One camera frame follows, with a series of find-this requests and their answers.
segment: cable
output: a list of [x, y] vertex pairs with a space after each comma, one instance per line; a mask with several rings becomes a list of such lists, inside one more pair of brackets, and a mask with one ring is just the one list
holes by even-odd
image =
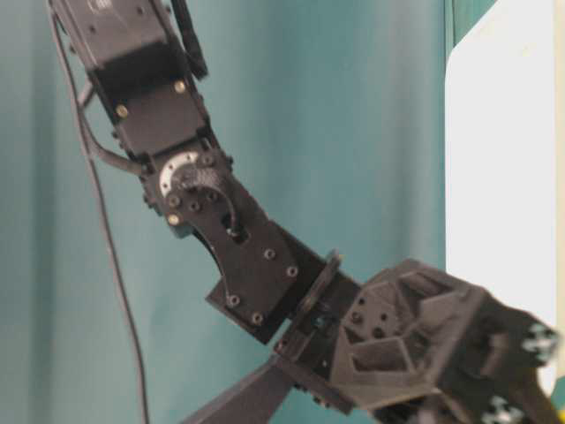
[[117, 258], [116, 248], [114, 246], [114, 240], [112, 238], [111, 230], [109, 227], [109, 219], [106, 210], [106, 203], [104, 200], [104, 193], [102, 191], [102, 186], [100, 183], [100, 179], [98, 177], [96, 164], [94, 163], [93, 157], [90, 152], [90, 146], [88, 145], [87, 142], [87, 134], [85, 133], [86, 130], [85, 122], [81, 118], [79, 99], [77, 95], [77, 86], [72, 76], [71, 66], [69, 65], [68, 57], [66, 56], [66, 53], [64, 51], [63, 42], [61, 40], [61, 34], [59, 33], [59, 28], [57, 25], [57, 15], [53, 10], [51, 0], [46, 0], [46, 3], [49, 11], [49, 17], [50, 17], [49, 23], [51, 26], [51, 32], [53, 33], [53, 37], [56, 42], [56, 51], [59, 56], [61, 65], [63, 66], [66, 83], [72, 98], [72, 109], [73, 109], [75, 124], [79, 130], [82, 154], [87, 162], [88, 175], [90, 177], [94, 189], [94, 197], [98, 208], [100, 225], [102, 228], [102, 233], [106, 240], [106, 247], [110, 258], [110, 265], [112, 267], [114, 282], [117, 287], [117, 296], [120, 300], [122, 311], [124, 313], [127, 328], [129, 330], [130, 338], [133, 345], [133, 352], [135, 355], [136, 366], [137, 366], [138, 390], [140, 397], [142, 422], [143, 424], [149, 424], [150, 419], [149, 419], [149, 407], [147, 402], [147, 383], [146, 383], [145, 365], [144, 365], [143, 354], [139, 342], [139, 335], [135, 325], [135, 321], [133, 319], [132, 310], [127, 297], [127, 292], [124, 286], [124, 280], [122, 278], [122, 273]]
[[191, 66], [191, 72], [198, 80], [202, 80], [208, 75], [206, 60], [202, 55], [202, 48], [198, 41], [198, 37], [194, 33], [192, 25], [191, 13], [188, 11], [186, 0], [171, 0], [175, 19], [177, 20], [178, 30], [183, 39], [186, 56]]
[[98, 157], [100, 157], [100, 159], [104, 161], [106, 164], [113, 166], [114, 168], [118, 168], [119, 170], [130, 172], [133, 175], [137, 175], [138, 177], [141, 177], [142, 175], [145, 174], [145, 168], [143, 165], [130, 161], [125, 157], [117, 155], [111, 150], [104, 148], [94, 136], [94, 133], [90, 128], [90, 124], [88, 123], [87, 116], [85, 115], [85, 109], [90, 104], [93, 98], [94, 98], [94, 87], [92, 85], [92, 82], [90, 80], [87, 80], [86, 85], [80, 92], [78, 102], [79, 102], [80, 118], [82, 120], [82, 125], [87, 131], [86, 136], [88, 137], [90, 146], [94, 149], [94, 152], [98, 155]]

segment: bolt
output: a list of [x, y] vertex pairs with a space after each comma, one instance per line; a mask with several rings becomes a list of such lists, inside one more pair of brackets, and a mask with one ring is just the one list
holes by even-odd
[[169, 224], [171, 224], [172, 226], [177, 226], [180, 224], [180, 218], [178, 217], [178, 215], [175, 214], [170, 214], [167, 217], [167, 221], [169, 222]]
[[263, 314], [260, 314], [259, 312], [254, 313], [251, 317], [253, 325], [257, 326], [260, 326], [263, 323], [263, 319]]
[[241, 303], [241, 299], [238, 295], [232, 294], [228, 297], [228, 306], [237, 307]]
[[298, 275], [298, 268], [297, 267], [288, 267], [286, 269], [286, 275], [289, 276], [290, 278], [294, 278], [295, 276]]
[[273, 249], [267, 249], [263, 256], [266, 260], [272, 261], [276, 257], [276, 252]]
[[198, 153], [197, 152], [188, 152], [188, 155], [186, 155], [186, 159], [188, 160], [189, 163], [195, 163], [196, 160], [198, 159]]
[[184, 81], [177, 81], [175, 83], [175, 91], [180, 95], [186, 91], [186, 84]]
[[123, 104], [118, 104], [116, 107], [116, 113], [119, 117], [127, 117], [130, 112], [129, 110], [123, 105]]
[[169, 197], [169, 206], [173, 209], [176, 209], [180, 206], [180, 204], [182, 203], [182, 201], [180, 200], [180, 197], [178, 197], [176, 194], [173, 194]]
[[354, 312], [353, 314], [351, 314], [351, 322], [353, 322], [354, 324], [360, 324], [361, 322], [363, 322], [363, 315], [359, 312]]

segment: hole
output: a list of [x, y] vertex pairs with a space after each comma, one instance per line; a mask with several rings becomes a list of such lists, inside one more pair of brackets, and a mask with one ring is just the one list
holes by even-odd
[[404, 404], [387, 406], [373, 412], [373, 416], [377, 419], [377, 422], [414, 422], [411, 418], [423, 401], [423, 398], [417, 398]]
[[259, 312], [256, 312], [252, 315], [252, 322], [255, 325], [261, 325], [263, 323], [263, 314], [260, 314]]
[[202, 163], [204, 164], [204, 166], [213, 166], [215, 160], [211, 155], [205, 155], [204, 157], [202, 157]]
[[241, 299], [239, 298], [239, 296], [232, 294], [228, 297], [228, 304], [230, 305], [230, 307], [237, 307], [240, 303]]
[[273, 249], [267, 249], [263, 254], [263, 256], [268, 261], [272, 261], [276, 257], [276, 252]]
[[383, 356], [375, 355], [366, 358], [353, 357], [353, 367], [360, 373], [406, 371], [408, 368], [399, 350], [391, 351], [390, 354]]
[[[222, 218], [222, 225], [226, 231], [230, 233], [231, 214], [226, 214]], [[237, 234], [230, 234], [230, 237], [237, 245], [243, 245], [247, 239], [249, 239], [249, 233], [245, 230], [245, 228], [241, 227], [238, 229]]]
[[381, 327], [376, 327], [373, 330], [373, 337], [374, 338], [384, 338], [385, 337], [385, 332], [382, 330]]
[[353, 312], [353, 314], [351, 314], [351, 322], [354, 324], [360, 324], [363, 322], [363, 315], [357, 311]]
[[286, 269], [286, 275], [289, 276], [290, 278], [294, 278], [295, 276], [298, 275], [298, 268], [297, 267], [288, 267]]

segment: screw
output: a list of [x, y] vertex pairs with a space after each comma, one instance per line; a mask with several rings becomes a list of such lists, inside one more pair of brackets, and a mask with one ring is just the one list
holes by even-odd
[[200, 206], [200, 204], [199, 204], [197, 201], [194, 201], [194, 202], [192, 202], [192, 203], [190, 204], [189, 209], [190, 209], [192, 212], [198, 212], [198, 211], [200, 211], [201, 206]]
[[177, 81], [175, 83], [175, 91], [180, 95], [186, 91], [186, 84], [184, 81]]
[[176, 194], [173, 194], [169, 197], [169, 206], [173, 209], [176, 209], [180, 206], [181, 200]]
[[186, 155], [186, 159], [188, 160], [189, 163], [195, 163], [196, 160], [198, 159], [198, 153], [196, 152], [188, 152], [188, 155]]
[[253, 325], [257, 325], [260, 326], [263, 323], [263, 314], [260, 314], [259, 312], [256, 312], [252, 315], [251, 317], [251, 321], [253, 322]]
[[354, 312], [351, 314], [351, 322], [354, 324], [360, 324], [363, 321], [363, 315], [359, 312]]
[[276, 252], [273, 249], [267, 249], [263, 256], [266, 260], [272, 261], [276, 257]]
[[235, 239], [236, 237], [239, 237], [239, 232], [237, 230], [234, 230], [233, 228], [229, 228], [228, 230], [226, 230], [226, 232], [233, 239]]
[[241, 299], [238, 295], [232, 294], [228, 297], [228, 306], [237, 307], [241, 303]]
[[127, 117], [130, 114], [129, 110], [123, 104], [117, 105], [116, 113], [119, 117]]
[[286, 275], [289, 276], [290, 278], [294, 278], [295, 276], [298, 275], [298, 268], [297, 267], [288, 267], [286, 269]]
[[180, 224], [180, 218], [178, 217], [178, 215], [175, 214], [170, 214], [167, 217], [167, 221], [169, 222], [169, 224], [171, 224], [172, 226], [177, 226]]
[[324, 315], [320, 315], [316, 317], [316, 319], [313, 322], [314, 327], [316, 327], [317, 329], [323, 329], [327, 323], [328, 323], [327, 318]]
[[214, 165], [214, 158], [210, 155], [206, 155], [202, 158], [202, 163], [204, 163], [204, 166], [212, 166]]

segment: teal wall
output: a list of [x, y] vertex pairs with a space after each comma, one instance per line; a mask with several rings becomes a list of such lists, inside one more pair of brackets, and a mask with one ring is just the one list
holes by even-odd
[[[190, 3], [215, 130], [266, 211], [319, 253], [338, 247], [359, 281], [406, 256], [443, 266], [443, 3]], [[137, 422], [132, 354], [42, 1], [6, 2], [0, 23], [0, 421]], [[101, 111], [91, 118], [109, 140]], [[174, 239], [134, 178], [101, 172], [154, 423], [174, 424], [269, 350], [204, 302], [218, 272], [196, 240]], [[290, 422], [367, 419], [294, 393], [274, 419]]]

